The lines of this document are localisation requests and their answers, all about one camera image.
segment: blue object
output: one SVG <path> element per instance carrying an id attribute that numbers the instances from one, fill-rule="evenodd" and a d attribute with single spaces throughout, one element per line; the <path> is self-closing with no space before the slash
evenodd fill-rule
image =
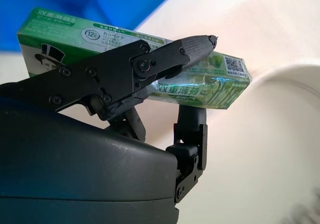
<path id="1" fill-rule="evenodd" d="M 0 50 L 20 51 L 16 32 L 34 7 L 135 29 L 164 0 L 0 0 Z"/>

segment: green packaging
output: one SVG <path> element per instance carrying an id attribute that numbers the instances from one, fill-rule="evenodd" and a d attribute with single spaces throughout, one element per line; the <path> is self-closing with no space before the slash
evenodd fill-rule
<path id="1" fill-rule="evenodd" d="M 35 8 L 17 33 L 30 77 L 143 39 L 151 50 L 171 40 Z M 150 99 L 227 109 L 250 84 L 244 61 L 213 52 L 193 68 L 149 87 Z"/>

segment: screw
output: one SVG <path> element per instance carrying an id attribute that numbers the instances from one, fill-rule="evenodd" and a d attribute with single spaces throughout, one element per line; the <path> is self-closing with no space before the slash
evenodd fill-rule
<path id="1" fill-rule="evenodd" d="M 87 75 L 89 76 L 89 77 L 95 77 L 96 75 L 97 75 L 97 72 L 95 71 L 95 69 L 94 68 L 92 68 L 92 67 L 90 67 L 90 68 L 87 68 L 86 69 L 87 71 L 86 71 L 86 73 L 87 73 Z"/>
<path id="2" fill-rule="evenodd" d="M 185 54 L 186 54 L 186 51 L 185 51 L 184 48 L 180 48 L 179 51 L 180 51 L 180 53 L 181 53 L 182 55 L 185 55 Z"/>
<path id="3" fill-rule="evenodd" d="M 101 99 L 102 99 L 102 101 L 103 101 L 105 104 L 108 104 L 108 103 L 111 102 L 111 97 L 110 97 L 109 95 L 107 95 L 107 94 L 103 94 L 103 95 L 101 96 Z"/>
<path id="4" fill-rule="evenodd" d="M 62 103 L 62 98 L 59 96 L 51 97 L 49 100 L 53 105 L 56 105 L 56 106 L 58 106 Z"/>
<path id="5" fill-rule="evenodd" d="M 141 50 L 142 53 L 148 53 L 149 52 L 148 47 L 146 45 L 144 45 L 144 44 L 140 46 L 140 50 Z"/>
<path id="6" fill-rule="evenodd" d="M 150 65 L 143 60 L 139 62 L 139 68 L 142 72 L 147 72 L 150 69 Z"/>
<path id="7" fill-rule="evenodd" d="M 176 198 L 180 198 L 182 196 L 182 188 L 179 188 L 178 191 L 176 192 Z"/>
<path id="8" fill-rule="evenodd" d="M 71 70 L 69 68 L 62 67 L 62 68 L 60 68 L 59 72 L 65 77 L 71 76 Z"/>

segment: qr code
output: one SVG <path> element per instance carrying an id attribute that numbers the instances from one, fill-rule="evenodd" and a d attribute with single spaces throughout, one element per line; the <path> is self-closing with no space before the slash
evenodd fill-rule
<path id="1" fill-rule="evenodd" d="M 227 73 L 237 77 L 247 77 L 244 62 L 241 59 L 223 56 Z"/>

